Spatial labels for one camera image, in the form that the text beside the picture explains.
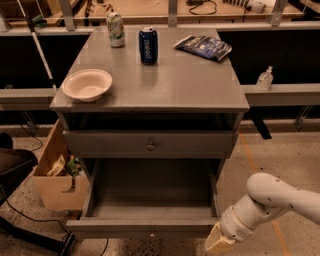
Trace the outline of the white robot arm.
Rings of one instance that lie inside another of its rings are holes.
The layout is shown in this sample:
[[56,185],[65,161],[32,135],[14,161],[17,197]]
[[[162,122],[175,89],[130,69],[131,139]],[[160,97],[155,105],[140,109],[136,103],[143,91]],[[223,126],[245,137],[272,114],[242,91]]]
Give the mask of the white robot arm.
[[256,173],[247,180],[247,192],[221,215],[207,237],[207,256],[228,252],[243,242],[261,224],[293,211],[320,223],[320,194],[293,187],[268,173]]

